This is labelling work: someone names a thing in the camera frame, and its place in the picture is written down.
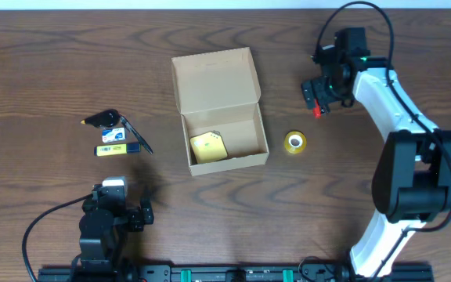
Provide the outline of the red stapler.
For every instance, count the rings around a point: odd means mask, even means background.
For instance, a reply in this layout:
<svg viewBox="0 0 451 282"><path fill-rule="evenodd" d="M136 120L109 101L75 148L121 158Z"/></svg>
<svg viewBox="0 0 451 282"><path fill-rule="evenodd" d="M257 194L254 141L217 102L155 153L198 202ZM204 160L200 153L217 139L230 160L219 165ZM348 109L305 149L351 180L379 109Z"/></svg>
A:
<svg viewBox="0 0 451 282"><path fill-rule="evenodd" d="M322 115L324 114L324 112L323 112L321 106L319 105L318 99L315 99L315 100L314 100L314 107L313 107L313 109L312 109L312 112L313 112L313 114L314 114L314 116L315 116L316 119L321 118Z"/></svg>

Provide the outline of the yellow highlighter dark cap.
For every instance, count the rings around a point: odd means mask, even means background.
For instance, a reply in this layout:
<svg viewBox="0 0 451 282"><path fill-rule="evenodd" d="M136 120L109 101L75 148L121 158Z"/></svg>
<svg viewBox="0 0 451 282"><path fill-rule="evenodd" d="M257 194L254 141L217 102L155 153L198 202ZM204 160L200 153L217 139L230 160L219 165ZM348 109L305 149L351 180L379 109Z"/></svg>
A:
<svg viewBox="0 0 451 282"><path fill-rule="evenodd" d="M94 155L97 157L107 157L122 154L139 153L141 146L138 143L120 143L113 145L96 146Z"/></svg>

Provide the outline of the yellow tape roll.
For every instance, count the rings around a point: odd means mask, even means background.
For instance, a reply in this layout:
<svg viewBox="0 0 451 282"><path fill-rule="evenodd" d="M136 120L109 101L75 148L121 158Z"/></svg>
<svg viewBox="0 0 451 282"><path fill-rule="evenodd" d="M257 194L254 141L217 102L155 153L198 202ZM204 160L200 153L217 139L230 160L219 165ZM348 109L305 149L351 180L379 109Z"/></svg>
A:
<svg viewBox="0 0 451 282"><path fill-rule="evenodd" d="M288 153L299 154L305 149L307 140L302 132L292 131L285 136L283 145Z"/></svg>

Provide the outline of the yellow sticky note pad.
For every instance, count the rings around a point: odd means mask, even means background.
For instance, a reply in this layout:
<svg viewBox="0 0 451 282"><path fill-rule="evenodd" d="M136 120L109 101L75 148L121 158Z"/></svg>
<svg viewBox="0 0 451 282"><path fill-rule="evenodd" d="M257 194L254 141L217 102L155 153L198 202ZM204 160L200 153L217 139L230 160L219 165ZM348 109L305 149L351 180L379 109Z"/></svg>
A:
<svg viewBox="0 0 451 282"><path fill-rule="evenodd" d="M228 157L222 136L217 131L194 136L189 142L198 164L220 161Z"/></svg>

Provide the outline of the cardboard box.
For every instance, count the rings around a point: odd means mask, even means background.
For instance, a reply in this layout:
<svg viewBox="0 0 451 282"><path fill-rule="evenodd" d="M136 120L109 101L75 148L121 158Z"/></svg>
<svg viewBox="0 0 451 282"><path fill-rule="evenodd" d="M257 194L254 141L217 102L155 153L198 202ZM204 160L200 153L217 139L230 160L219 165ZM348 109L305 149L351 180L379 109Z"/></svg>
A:
<svg viewBox="0 0 451 282"><path fill-rule="evenodd" d="M191 175L255 165L269 157L259 106L261 88L250 49L229 49L171 59L176 106ZM212 133L227 155L200 163L193 137Z"/></svg>

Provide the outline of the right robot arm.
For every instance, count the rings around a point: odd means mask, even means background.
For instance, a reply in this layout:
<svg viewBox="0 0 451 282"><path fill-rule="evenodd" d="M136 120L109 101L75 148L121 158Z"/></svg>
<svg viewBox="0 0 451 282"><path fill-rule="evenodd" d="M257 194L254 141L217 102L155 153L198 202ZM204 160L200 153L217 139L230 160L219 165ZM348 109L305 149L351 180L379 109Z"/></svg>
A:
<svg viewBox="0 0 451 282"><path fill-rule="evenodd" d="M426 118L400 85L389 59L373 57L362 27L338 31L316 47L321 76L301 84L316 118L331 103L361 103L384 147L373 175L375 211L363 236L334 271L337 281L390 280L393 262L415 233L440 213L451 216L451 131Z"/></svg>

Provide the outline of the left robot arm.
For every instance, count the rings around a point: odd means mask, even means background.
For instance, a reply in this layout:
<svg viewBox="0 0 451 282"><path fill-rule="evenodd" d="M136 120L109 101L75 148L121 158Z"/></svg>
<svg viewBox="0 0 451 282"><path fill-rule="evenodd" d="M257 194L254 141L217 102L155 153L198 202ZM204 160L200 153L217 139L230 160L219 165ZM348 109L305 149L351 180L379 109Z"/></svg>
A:
<svg viewBox="0 0 451 282"><path fill-rule="evenodd" d="M85 213L79 222L81 268L88 273L116 273L121 268L121 253L129 233L142 232L154 222L150 199L128 207L124 186L96 184L92 197L85 200Z"/></svg>

